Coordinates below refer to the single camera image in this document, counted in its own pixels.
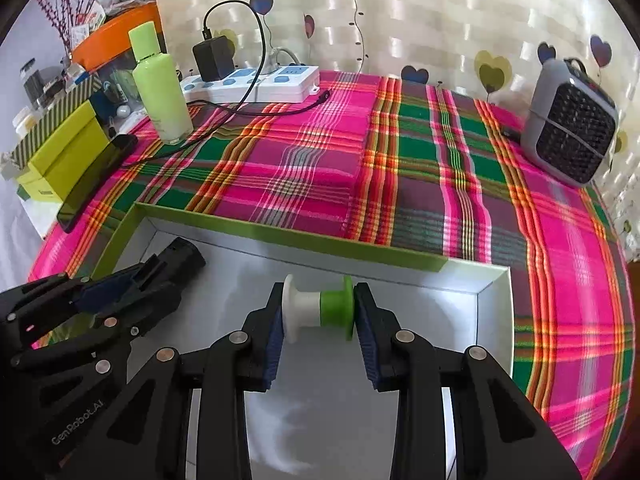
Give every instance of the striped gift box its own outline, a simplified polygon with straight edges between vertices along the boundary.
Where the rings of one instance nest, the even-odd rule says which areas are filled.
[[[69,117],[91,95],[101,89],[102,83],[100,79],[97,75],[92,75],[73,88],[66,97],[58,100],[11,152],[10,158],[12,162],[20,170],[23,170],[33,154],[49,139],[62,121]]]

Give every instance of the plaid tablecloth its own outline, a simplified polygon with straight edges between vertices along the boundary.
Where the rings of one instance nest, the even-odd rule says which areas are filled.
[[[620,434],[634,358],[625,263],[596,191],[529,164],[499,133],[517,119],[483,101],[347,73],[323,72],[321,87],[331,98],[305,114],[236,117],[119,170],[71,234],[50,232],[30,279],[91,273],[135,201],[509,266],[514,380],[592,478]],[[223,113],[192,107],[191,138]],[[172,149],[148,121],[136,134],[128,162]]]

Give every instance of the charging cable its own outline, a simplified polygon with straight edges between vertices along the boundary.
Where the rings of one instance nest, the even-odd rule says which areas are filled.
[[[326,102],[327,99],[329,98],[329,96],[330,96],[329,91],[325,90],[320,95],[320,97],[318,98],[318,100],[315,103],[313,103],[313,104],[311,104],[311,105],[309,105],[309,106],[307,106],[305,108],[302,108],[300,110],[288,110],[286,112],[243,112],[243,111],[239,110],[240,107],[244,104],[244,102],[248,99],[248,97],[251,94],[252,90],[254,89],[256,83],[258,82],[258,77],[260,76],[260,72],[262,71],[262,68],[264,67],[264,61],[265,61],[265,59],[267,57],[267,43],[266,43],[266,38],[264,36],[264,29],[262,28],[262,22],[260,21],[260,16],[258,16],[258,13],[255,12],[254,8],[251,5],[249,5],[247,2],[244,2],[242,0],[225,0],[224,2],[220,2],[218,4],[215,4],[213,7],[211,7],[207,11],[207,13],[204,15],[204,20],[202,22],[203,23],[202,36],[203,36],[203,38],[205,40],[210,40],[212,38],[211,30],[209,29],[209,27],[207,27],[207,18],[209,17],[210,13],[214,9],[217,9],[218,7],[226,5],[226,4],[241,4],[241,5],[244,5],[245,7],[249,7],[251,12],[255,16],[255,20],[258,22],[258,28],[260,29],[260,41],[262,42],[262,57],[260,58],[260,65],[258,66],[258,69],[255,72],[255,77],[251,81],[251,84],[249,85],[249,88],[245,92],[245,94],[242,97],[242,99],[240,99],[240,102],[238,104],[236,104],[236,106],[233,107],[233,108],[226,107],[226,106],[223,106],[223,105],[219,105],[219,104],[216,104],[216,103],[212,103],[212,102],[206,101],[206,100],[196,100],[196,101],[191,101],[191,102],[187,103],[189,105],[191,105],[191,104],[207,104],[207,105],[211,105],[211,106],[214,106],[216,108],[220,108],[222,110],[225,110],[228,113],[226,114],[226,116],[224,116],[222,118],[221,121],[218,122],[218,124],[208,128],[206,132],[204,132],[203,134],[197,136],[195,139],[192,139],[189,142],[183,144],[179,148],[176,148],[175,150],[171,150],[170,152],[167,152],[167,153],[163,153],[162,155],[155,155],[155,156],[150,156],[150,157],[147,157],[147,158],[142,158],[141,160],[137,160],[136,162],[134,162],[132,164],[127,164],[126,166],[123,166],[122,168],[124,170],[128,170],[129,168],[133,168],[134,166],[138,166],[139,164],[145,164],[146,162],[152,162],[154,160],[159,160],[161,158],[167,158],[169,156],[173,156],[173,155],[176,155],[177,153],[183,152],[187,148],[190,148],[194,144],[197,144],[201,140],[204,140],[207,137],[209,137],[218,128],[220,128],[224,124],[228,123],[236,114],[237,115],[244,115],[244,116],[251,116],[251,117],[277,117],[277,116],[296,115],[296,114],[301,114],[301,113],[304,113],[306,111],[311,110],[312,108],[314,108],[314,107]]]

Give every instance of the bottle cap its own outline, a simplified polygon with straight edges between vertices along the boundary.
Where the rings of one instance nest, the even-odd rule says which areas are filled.
[[[132,28],[129,31],[129,40],[136,62],[140,62],[145,57],[160,54],[160,43],[158,43],[154,22],[146,22]]]

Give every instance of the black power adapter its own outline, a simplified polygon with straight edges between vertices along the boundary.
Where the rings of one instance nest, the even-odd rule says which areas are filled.
[[[207,38],[193,46],[193,57],[203,81],[224,79],[235,70],[234,58],[226,36]]]

